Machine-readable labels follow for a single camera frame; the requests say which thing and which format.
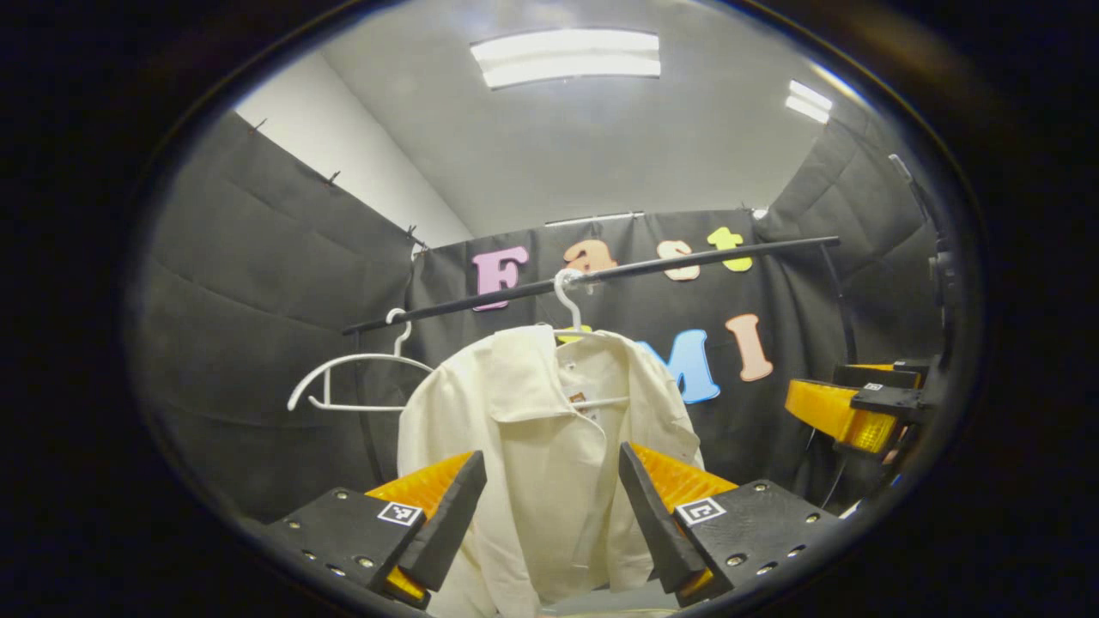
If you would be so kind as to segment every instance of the clothing rod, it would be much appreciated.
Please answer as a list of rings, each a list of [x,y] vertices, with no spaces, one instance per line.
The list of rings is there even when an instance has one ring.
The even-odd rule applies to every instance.
[[[623,266],[615,266],[614,268],[607,268],[604,271],[588,273],[586,275],[581,275],[579,277],[576,277],[575,279],[569,280],[569,286],[571,287],[571,286],[588,285],[588,284],[601,284],[613,279],[621,279],[623,277],[634,277],[637,275],[646,275],[650,273],[670,271],[673,268],[684,268],[686,266],[712,264],[714,262],[721,262],[723,260],[729,260],[732,257],[742,257],[745,255],[766,255],[768,253],[788,251],[792,249],[804,249],[814,246],[824,247],[824,246],[835,246],[837,244],[840,244],[840,236],[821,236],[818,239],[804,239],[800,241],[780,241],[774,243],[739,246],[736,249],[706,251],[702,253],[692,253],[689,255],[681,255],[678,257],[667,257],[664,260],[650,260],[647,262],[636,262],[634,264],[625,264]],[[382,318],[380,320],[374,320],[373,322],[363,322],[359,324],[353,324],[351,327],[345,328],[342,332],[343,334],[354,334],[356,332],[380,329],[392,324],[401,324],[411,320],[422,320],[424,318],[434,318],[435,316],[454,313],[456,311],[473,309],[474,307],[480,307],[481,305],[490,305],[492,302],[499,302],[501,300],[514,300],[517,298],[535,296],[539,294],[547,294],[551,291],[553,291],[553,279],[545,279],[542,282],[523,284],[521,286],[501,289],[499,291],[490,291],[488,294],[470,296],[469,298],[463,298],[462,300],[443,302],[434,307],[413,309],[412,311],[398,313],[397,316],[393,316],[392,321],[388,323]]]

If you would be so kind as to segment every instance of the clothes hanger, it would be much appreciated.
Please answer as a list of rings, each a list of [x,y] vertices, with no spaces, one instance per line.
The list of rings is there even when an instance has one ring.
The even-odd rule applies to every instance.
[[[564,286],[568,280],[575,279],[576,277],[584,276],[584,273],[575,268],[563,268],[553,278],[553,291],[557,295],[557,300],[565,307],[568,307],[568,311],[573,314],[573,328],[571,329],[554,329],[554,336],[565,335],[565,336],[600,336],[599,333],[588,332],[580,329],[580,308],[573,302],[573,300],[565,295]],[[577,410],[584,410],[587,408],[593,408],[596,406],[609,406],[611,404],[622,404],[629,401],[629,397],[611,397],[609,399],[593,399],[591,401],[577,401],[573,404],[573,408]]]
[[[387,323],[392,323],[393,316],[397,316],[398,313],[403,313],[403,312],[404,312],[404,310],[400,309],[400,308],[391,310],[389,312],[389,314],[386,316],[386,322]],[[318,401],[317,398],[313,397],[312,395],[309,396],[309,401],[311,404],[313,404],[313,407],[315,407],[315,408],[319,408],[321,410],[341,410],[341,411],[347,411],[347,412],[399,412],[399,411],[403,410],[404,409],[403,406],[345,406],[345,405],[342,405],[342,404],[333,404],[332,402],[332,367],[334,367],[336,365],[342,365],[344,363],[351,363],[351,362],[354,362],[354,361],[370,361],[370,360],[376,360],[376,361],[396,361],[398,363],[404,363],[406,365],[412,365],[413,367],[420,367],[421,369],[424,369],[428,373],[431,373],[431,372],[435,371],[435,369],[429,367],[428,365],[424,365],[420,361],[414,361],[412,358],[406,358],[404,356],[401,356],[401,344],[404,343],[404,341],[408,338],[410,338],[410,336],[412,336],[412,322],[411,321],[404,322],[404,332],[400,336],[398,336],[397,341],[393,343],[393,353],[392,354],[352,354],[349,356],[341,356],[338,358],[333,358],[333,360],[329,361],[328,363],[324,363],[323,365],[321,365],[321,366],[317,367],[315,369],[309,372],[309,375],[307,375],[301,382],[299,382],[298,386],[295,387],[293,393],[290,394],[290,400],[287,402],[286,408],[288,410],[292,410],[298,405],[298,398],[301,397],[301,394],[306,390],[306,387],[309,386],[310,383],[312,383],[317,378],[317,376],[319,376],[319,375],[321,375],[323,373],[324,374],[324,401]]]

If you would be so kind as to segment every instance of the hanger hook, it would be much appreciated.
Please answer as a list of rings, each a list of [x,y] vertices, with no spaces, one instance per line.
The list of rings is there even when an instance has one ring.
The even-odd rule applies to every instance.
[[[582,276],[584,273],[576,268],[562,268],[553,278],[553,291],[557,295],[557,300],[560,300],[560,304],[568,307],[569,312],[573,313],[573,330],[575,331],[582,330],[580,328],[580,308],[569,297],[565,296],[564,285],[576,277]]]
[[[390,310],[389,314],[386,316],[386,323],[393,323],[393,316],[397,316],[398,313],[404,313],[404,310],[400,307]],[[412,336],[412,320],[404,322],[404,333],[398,336],[397,341],[393,342],[393,356],[401,355],[401,344],[404,343],[410,336]]]

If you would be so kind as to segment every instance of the white shirt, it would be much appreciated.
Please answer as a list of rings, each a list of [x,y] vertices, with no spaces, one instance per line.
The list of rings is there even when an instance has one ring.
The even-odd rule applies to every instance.
[[[630,399],[577,411],[576,393]],[[398,473],[480,450],[487,483],[431,614],[533,618],[608,582],[644,585],[653,560],[618,479],[624,441],[702,467],[675,379],[621,335],[557,347],[550,327],[522,327],[440,365],[401,415]]]

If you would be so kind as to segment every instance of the white wall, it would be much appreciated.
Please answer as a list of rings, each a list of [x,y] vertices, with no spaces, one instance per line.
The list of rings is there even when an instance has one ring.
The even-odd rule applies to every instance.
[[[236,107],[259,132],[431,246],[473,238],[320,52],[253,91]]]

